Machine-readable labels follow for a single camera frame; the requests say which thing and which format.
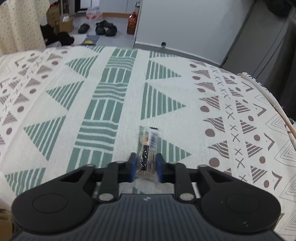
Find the green triangle pattern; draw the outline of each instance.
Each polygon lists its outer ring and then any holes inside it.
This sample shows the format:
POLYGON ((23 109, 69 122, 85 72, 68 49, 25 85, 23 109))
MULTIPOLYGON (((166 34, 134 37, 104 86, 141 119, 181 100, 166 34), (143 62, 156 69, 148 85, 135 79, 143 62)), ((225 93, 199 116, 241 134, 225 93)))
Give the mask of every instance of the green triangle pattern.
POLYGON ((59 102, 63 107, 69 110, 83 83, 84 81, 80 81, 56 87, 54 89, 47 90, 46 92, 57 102, 59 102))
POLYGON ((102 50, 105 48, 105 46, 101 46, 101 45, 99 45, 99 46, 91 46, 91 45, 87 45, 86 47, 87 47, 88 49, 91 49, 91 50, 97 52, 97 53, 101 53, 102 50))
POLYGON ((146 80, 167 79, 173 77, 181 77, 181 75, 175 73, 162 64, 156 63, 151 60, 148 61, 146 80))
POLYGON ((145 83, 141 120, 172 112, 183 107, 186 107, 186 105, 166 96, 151 85, 145 83))
POLYGON ((143 193, 142 191, 139 191, 139 189, 133 187, 132 194, 145 194, 145 193, 143 193))
MULTIPOLYGON (((140 131, 139 131, 139 139, 142 140, 143 136, 148 136, 148 131, 144 133, 144 127, 140 126, 140 131)), ((142 144, 139 142, 138 143, 138 152, 141 153, 142 149, 142 144)), ((180 161, 191 154, 175 145, 173 145, 170 142, 167 142, 166 140, 158 137, 157 138, 157 151, 156 153, 161 153, 163 156, 163 159, 166 162, 172 162, 172 161, 180 161)))
POLYGON ((16 196, 41 184, 45 167, 4 175, 16 196))
POLYGON ((66 116, 24 127, 25 132, 39 149, 46 160, 49 160, 66 116))
POLYGON ((97 57, 98 55, 90 58, 73 59, 70 62, 67 62, 66 65, 87 78, 89 75, 89 70, 91 69, 93 63, 96 61, 97 57))
POLYGON ((150 51, 149 58, 155 58, 155 57, 177 57, 177 56, 173 55, 173 54, 159 53, 159 52, 150 51))

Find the orange bottle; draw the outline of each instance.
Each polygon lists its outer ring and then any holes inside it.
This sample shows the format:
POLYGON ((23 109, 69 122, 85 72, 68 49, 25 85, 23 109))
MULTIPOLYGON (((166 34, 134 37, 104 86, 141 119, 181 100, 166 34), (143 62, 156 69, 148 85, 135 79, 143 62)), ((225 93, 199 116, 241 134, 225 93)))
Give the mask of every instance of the orange bottle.
POLYGON ((138 15, 136 14, 136 12, 133 12, 132 15, 130 15, 128 18, 128 28, 126 31, 128 34, 135 34, 137 20, 138 15))

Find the bed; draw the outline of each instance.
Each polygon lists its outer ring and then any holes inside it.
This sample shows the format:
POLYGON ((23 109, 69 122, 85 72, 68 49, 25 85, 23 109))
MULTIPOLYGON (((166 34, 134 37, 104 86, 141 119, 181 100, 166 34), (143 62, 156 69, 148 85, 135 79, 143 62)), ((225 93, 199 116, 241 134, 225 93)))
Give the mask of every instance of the bed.
MULTIPOLYGON (((85 164, 126 161, 141 148, 139 131, 155 126, 167 162, 206 164, 276 196, 275 231, 295 239, 293 130, 251 76, 153 51, 76 46, 1 57, 0 88, 7 205, 85 164)), ((120 192, 172 193, 173 186, 136 179, 120 192)))

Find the polka dot curtain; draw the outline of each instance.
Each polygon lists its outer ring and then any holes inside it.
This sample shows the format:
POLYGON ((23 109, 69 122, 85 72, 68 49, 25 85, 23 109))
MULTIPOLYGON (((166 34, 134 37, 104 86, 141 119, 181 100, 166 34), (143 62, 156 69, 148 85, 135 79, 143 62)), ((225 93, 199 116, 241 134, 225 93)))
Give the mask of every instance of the polka dot curtain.
POLYGON ((41 19, 48 0, 8 0, 0 5, 0 56, 45 48, 41 19))

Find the snack package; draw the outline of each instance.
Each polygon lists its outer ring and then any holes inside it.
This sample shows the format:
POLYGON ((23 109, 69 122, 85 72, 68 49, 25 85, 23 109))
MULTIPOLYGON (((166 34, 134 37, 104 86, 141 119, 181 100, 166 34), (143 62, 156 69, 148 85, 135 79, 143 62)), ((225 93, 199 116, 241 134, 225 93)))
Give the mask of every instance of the snack package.
POLYGON ((160 131, 156 127, 141 127, 139 131, 136 177, 157 182, 155 155, 160 131))
POLYGON ((89 7, 86 11, 86 19, 99 20, 103 18, 103 13, 99 11, 99 7, 89 7))

